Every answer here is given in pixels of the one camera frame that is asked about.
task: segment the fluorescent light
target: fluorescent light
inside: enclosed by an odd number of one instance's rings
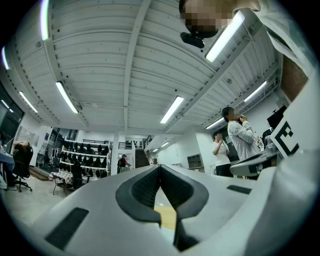
[[[3,99],[1,100],[1,102],[3,103],[3,105],[6,106],[7,109],[9,108],[9,106],[7,105],[7,103],[5,103],[5,101]]]
[[[48,7],[49,7],[49,0],[42,0],[41,10],[40,10],[40,27],[41,27],[42,41],[47,40],[49,38]]]
[[[63,87],[61,82],[55,83],[56,87],[58,87],[59,92],[61,93],[62,97],[64,98],[65,102],[68,104],[70,109],[73,111],[73,113],[78,114],[78,110],[76,109],[75,105],[71,102],[71,99],[67,95],[67,92],[65,88]]]
[[[215,121],[213,124],[209,125],[206,129],[212,128],[213,126],[215,126],[216,124],[220,123],[223,120],[225,120],[223,117],[220,118],[219,120]]]
[[[169,108],[169,110],[167,111],[167,113],[164,115],[164,117],[161,120],[161,124],[165,124],[168,119],[172,116],[172,114],[176,111],[176,109],[179,107],[179,105],[181,104],[181,102],[184,100],[184,98],[181,98],[179,96],[177,96],[174,100],[174,102],[172,103],[171,107]]]
[[[214,60],[218,57],[218,55],[221,53],[221,51],[232,38],[232,36],[236,33],[237,29],[244,22],[244,20],[245,16],[240,11],[238,11],[231,20],[230,24],[225,28],[218,40],[214,43],[209,52],[206,54],[205,58],[208,61],[214,62]]]
[[[8,70],[9,69],[9,65],[8,65],[7,58],[6,58],[5,47],[2,47],[1,55],[2,55],[2,61],[3,61],[4,67],[5,67],[6,70]]]
[[[25,100],[26,103],[28,103],[28,105],[30,106],[30,108],[32,108],[32,110],[36,113],[38,113],[38,110],[35,109],[34,106],[32,106],[32,104],[30,103],[30,101],[26,98],[26,96],[24,95],[24,93],[22,91],[19,92],[19,94],[22,96],[22,98]]]
[[[258,89],[256,89],[256,90],[255,90],[253,93],[251,93],[247,98],[245,98],[244,102],[247,102],[248,100],[250,100],[250,99],[251,99],[257,92],[259,92],[259,91],[262,89],[262,87],[264,87],[266,84],[267,84],[267,81],[264,81],[264,83],[261,84]]]

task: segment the ceiling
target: ceiling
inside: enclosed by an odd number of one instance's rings
[[[258,18],[244,9],[243,25],[211,63],[185,44],[178,0],[51,0],[50,38],[42,41],[40,5],[6,44],[10,69],[0,79],[13,100],[43,125],[130,134],[183,134],[206,127],[226,106],[249,108],[279,86],[281,56]],[[243,99],[267,80],[254,102]],[[74,114],[55,82],[62,81]],[[23,91],[35,114],[19,95]],[[176,98],[184,101],[160,123]]]

